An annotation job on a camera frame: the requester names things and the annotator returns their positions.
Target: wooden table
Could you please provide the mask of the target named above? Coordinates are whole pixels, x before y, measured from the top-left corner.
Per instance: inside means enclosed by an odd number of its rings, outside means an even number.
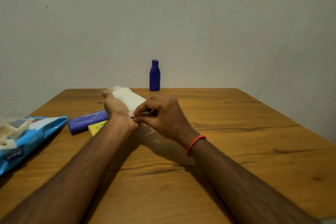
[[[101,89],[65,90],[32,116],[103,109]],[[133,89],[145,98],[148,89]],[[336,215],[336,146],[238,89],[162,89],[192,126],[229,157],[316,218]],[[115,158],[86,214],[90,223],[229,223],[222,201],[184,150],[147,126]],[[0,218],[90,139],[65,126],[0,177]]]

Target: red thread bracelet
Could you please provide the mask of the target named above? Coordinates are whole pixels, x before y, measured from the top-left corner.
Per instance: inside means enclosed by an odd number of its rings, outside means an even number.
[[[186,155],[188,157],[190,157],[190,151],[193,148],[193,146],[198,142],[198,140],[200,139],[206,139],[205,136],[199,135],[198,137],[196,137],[190,144],[189,148],[187,149]]]

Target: blue bottle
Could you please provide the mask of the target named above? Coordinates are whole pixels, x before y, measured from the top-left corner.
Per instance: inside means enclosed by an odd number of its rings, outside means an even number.
[[[149,72],[149,90],[150,91],[158,91],[160,90],[160,69],[159,69],[159,61],[156,59],[152,60],[152,68]]]

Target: person's right hand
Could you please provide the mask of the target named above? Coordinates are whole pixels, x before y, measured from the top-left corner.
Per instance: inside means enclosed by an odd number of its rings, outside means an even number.
[[[157,116],[141,114],[156,110]],[[134,111],[134,121],[150,125],[161,136],[171,139],[187,149],[199,135],[189,124],[176,98],[155,94]]]

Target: wall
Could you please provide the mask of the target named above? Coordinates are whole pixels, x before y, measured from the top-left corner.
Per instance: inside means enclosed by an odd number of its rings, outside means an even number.
[[[0,115],[66,88],[240,88],[336,138],[335,0],[0,0]]]

